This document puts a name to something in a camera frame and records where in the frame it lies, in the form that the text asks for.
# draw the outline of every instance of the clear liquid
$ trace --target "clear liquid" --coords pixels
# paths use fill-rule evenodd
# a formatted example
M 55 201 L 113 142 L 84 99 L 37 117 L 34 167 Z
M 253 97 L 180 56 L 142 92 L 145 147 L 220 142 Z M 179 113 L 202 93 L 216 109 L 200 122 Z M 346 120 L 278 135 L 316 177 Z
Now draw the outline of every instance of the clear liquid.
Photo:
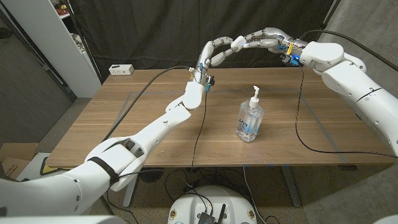
M 250 107 L 249 100 L 241 103 L 235 130 L 238 137 L 244 142 L 253 141 L 257 136 L 263 117 L 264 111 L 260 106 L 257 106 L 257 108 Z

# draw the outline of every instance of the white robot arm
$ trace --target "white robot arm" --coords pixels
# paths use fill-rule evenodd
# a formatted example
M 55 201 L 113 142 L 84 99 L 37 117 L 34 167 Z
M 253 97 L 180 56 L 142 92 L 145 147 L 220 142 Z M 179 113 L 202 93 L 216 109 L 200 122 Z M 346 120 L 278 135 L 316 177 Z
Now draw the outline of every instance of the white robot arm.
M 312 67 L 316 74 L 322 76 L 328 88 L 356 104 L 385 135 L 394 153 L 398 154 L 398 99 L 366 75 L 362 60 L 345 53 L 339 44 L 307 43 L 293 39 L 280 29 L 268 27 L 245 37 L 239 36 L 229 50 L 205 61 L 217 66 L 233 52 L 255 47 L 284 54 L 285 63 L 301 63 Z
M 231 48 L 211 57 L 215 48 L 226 44 Z M 79 215 L 109 188 L 121 190 L 136 175 L 126 174 L 141 170 L 153 149 L 190 117 L 189 110 L 200 105 L 205 89 L 214 84 L 213 77 L 206 74 L 209 66 L 219 65 L 233 52 L 253 47 L 284 54 L 284 61 L 292 65 L 300 62 L 314 68 L 328 88 L 357 104 L 398 154 L 398 99 L 365 74 L 366 67 L 360 59 L 344 53 L 338 44 L 307 43 L 279 29 L 265 28 L 235 41 L 221 37 L 208 42 L 192 69 L 185 94 L 169 104 L 166 114 L 137 134 L 102 142 L 82 165 L 61 175 L 21 183 L 0 179 L 0 208 L 6 210 L 8 217 Z

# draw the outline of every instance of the pump nozzle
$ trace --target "pump nozzle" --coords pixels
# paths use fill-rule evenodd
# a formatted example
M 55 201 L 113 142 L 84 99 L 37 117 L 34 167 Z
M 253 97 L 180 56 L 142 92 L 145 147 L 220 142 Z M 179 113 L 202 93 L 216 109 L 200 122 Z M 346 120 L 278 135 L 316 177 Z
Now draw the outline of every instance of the pump nozzle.
M 253 86 L 253 87 L 255 89 L 255 93 L 254 93 L 254 96 L 252 98 L 250 98 L 249 106 L 252 108 L 256 108 L 259 105 L 258 94 L 259 94 L 260 88 L 258 88 L 257 86 Z

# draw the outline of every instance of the table leg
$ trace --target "table leg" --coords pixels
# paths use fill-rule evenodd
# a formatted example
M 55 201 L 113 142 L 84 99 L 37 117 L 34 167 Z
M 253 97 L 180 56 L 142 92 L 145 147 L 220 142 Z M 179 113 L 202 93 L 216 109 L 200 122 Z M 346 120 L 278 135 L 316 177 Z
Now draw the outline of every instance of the table leg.
M 131 205 L 132 195 L 134 193 L 134 189 L 136 188 L 137 177 L 138 175 L 136 175 L 133 180 L 127 185 L 126 193 L 124 193 L 123 199 L 124 208 L 128 208 Z
M 292 168 L 287 166 L 280 167 L 282 171 L 282 176 L 284 177 L 287 190 L 289 191 L 290 198 L 292 199 L 292 204 L 294 207 L 298 208 L 301 206 L 301 201 L 299 198 L 299 192 L 297 191 L 296 182 L 294 181 Z

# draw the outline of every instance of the cardboard box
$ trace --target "cardboard box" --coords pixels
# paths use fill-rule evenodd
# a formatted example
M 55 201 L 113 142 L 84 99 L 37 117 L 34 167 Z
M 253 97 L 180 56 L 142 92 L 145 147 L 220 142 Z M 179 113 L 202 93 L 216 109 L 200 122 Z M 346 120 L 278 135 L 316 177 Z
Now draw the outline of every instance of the cardboard box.
M 7 176 L 16 179 L 33 158 L 38 143 L 4 143 L 0 162 Z
M 7 158 L 31 161 L 38 143 L 4 143 L 0 149 L 0 162 Z
M 29 163 L 30 161 L 23 159 L 7 158 L 1 165 L 6 176 L 17 179 L 19 174 L 24 171 Z

